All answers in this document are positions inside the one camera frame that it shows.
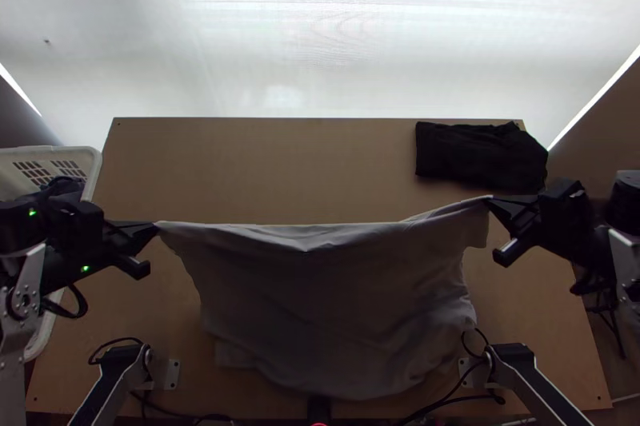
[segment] plastic basket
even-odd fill
[[[90,146],[25,146],[0,149],[0,201],[40,190],[57,176],[77,177],[84,181],[82,199],[91,201],[100,173],[102,155]],[[51,293],[58,303],[64,289]],[[55,315],[45,313],[39,319],[38,331],[25,348],[25,361],[33,360],[45,348]]]

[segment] black cable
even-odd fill
[[[140,401],[140,417],[142,418],[142,426],[147,426],[148,423],[146,421],[146,402],[149,400],[149,395],[151,394],[150,390],[146,390],[142,397],[142,401]]]
[[[483,333],[482,331],[480,331],[478,328],[474,328],[474,331],[477,332],[480,336],[482,336],[482,339],[485,341],[485,346],[489,345],[489,340],[486,339],[485,333]],[[462,335],[460,336],[460,341],[462,342],[462,347],[465,349],[466,354],[468,354],[469,356],[476,358],[477,360],[483,360],[484,356],[482,354],[477,354],[473,351],[471,351],[469,349],[469,347],[466,345],[465,342],[465,334],[467,334],[468,331],[463,331]]]
[[[183,414],[183,413],[180,413],[180,412],[171,411],[169,409],[164,409],[164,408],[158,406],[155,403],[152,403],[151,401],[149,401],[148,399],[140,396],[136,392],[129,391],[129,394],[131,396],[133,396],[136,400],[140,401],[141,403],[144,403],[146,408],[153,409],[153,410],[155,410],[157,412],[161,412],[162,414],[165,414],[167,416],[172,416],[174,418],[179,418],[181,420],[190,420],[190,421],[193,421],[194,424],[200,424],[200,422],[204,421],[204,420],[227,421],[229,423],[233,423],[234,422],[229,416],[227,416],[225,414],[211,413],[211,414],[205,414],[204,416],[193,416],[193,415],[189,415],[189,414]]]
[[[72,313],[47,297],[40,299],[40,308],[45,309],[54,315],[69,318],[71,320],[77,320],[78,318],[85,316],[89,311],[89,303],[86,302],[86,298],[82,293],[80,293],[80,290],[76,285],[69,285],[67,288],[69,288],[69,290],[74,294],[76,303],[78,303],[78,311],[76,313]]]
[[[458,383],[456,383],[456,385],[451,389],[451,391],[449,391],[443,398],[437,400],[432,404],[429,404],[428,406],[425,406],[424,408],[420,408],[416,412],[411,413],[406,418],[397,422],[395,426],[404,426],[405,424],[408,424],[413,420],[416,420],[418,418],[423,417],[426,414],[429,414],[435,409],[441,408],[442,406],[446,406],[448,404],[459,403],[461,401],[492,399],[498,404],[504,404],[505,403],[504,398],[502,398],[501,396],[498,396],[494,392],[490,392],[490,394],[486,394],[486,395],[460,396],[459,398],[454,398],[452,400],[449,399],[456,391],[460,389],[460,386],[462,386],[462,383],[465,381],[466,377],[469,376],[471,372],[473,372],[481,364],[485,364],[485,361],[479,361],[478,363],[474,364],[469,369],[467,369],[465,373],[462,376],[460,376],[460,380],[458,381]]]
[[[91,353],[91,356],[89,356],[89,360],[87,360],[87,363],[91,365],[98,364],[98,360],[96,360],[95,357],[98,355],[99,352],[101,352],[107,346],[111,346],[112,344],[116,344],[116,343],[122,343],[123,341],[133,341],[134,343],[143,344],[142,341],[140,341],[138,338],[133,336],[124,336],[122,338],[116,338],[114,340],[107,341],[106,343],[100,344],[100,346],[98,346],[98,349],[96,349],[94,352]]]

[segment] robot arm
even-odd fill
[[[623,173],[625,187],[612,196],[609,225],[597,224],[579,181],[561,180],[534,196],[487,199],[487,207],[511,235],[507,245],[494,250],[494,260],[508,267],[539,245],[585,268],[572,293],[618,288],[621,301],[630,304],[630,317],[637,318],[640,266],[638,243],[631,234],[640,234],[634,229],[640,181],[637,172]],[[149,262],[137,261],[135,255],[157,228],[148,222],[106,221],[99,207],[79,200],[78,189],[73,180],[60,179],[40,193],[0,203],[0,394],[3,403],[12,406],[0,408],[2,424],[25,423],[22,354],[36,331],[44,297],[111,265],[136,280],[150,273]],[[590,424],[538,371],[534,354],[524,344],[490,344],[485,356],[488,369],[482,386],[514,390],[545,424]],[[102,357],[101,379],[72,424],[111,424],[123,392],[149,383],[152,358],[147,344],[110,349]]]

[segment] white wall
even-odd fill
[[[549,145],[640,43],[640,0],[0,0],[0,10],[0,62],[65,143],[98,148],[114,116],[522,118]]]

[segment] metal bracket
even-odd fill
[[[469,371],[469,369],[478,362],[476,358],[460,358],[458,360],[458,374],[460,378]],[[505,389],[497,383],[489,382],[490,366],[482,364],[476,367],[462,382],[462,388],[469,389]]]
[[[0,424],[15,426],[26,423],[24,349],[38,329],[45,245],[41,243],[26,252],[4,256],[0,259],[2,266],[11,266],[13,257],[18,255],[26,257],[15,287],[0,289],[0,396],[3,404]]]
[[[163,389],[168,391],[178,387],[180,360],[167,360],[151,356],[148,360],[147,369],[149,370],[151,380],[143,383],[138,389]]]

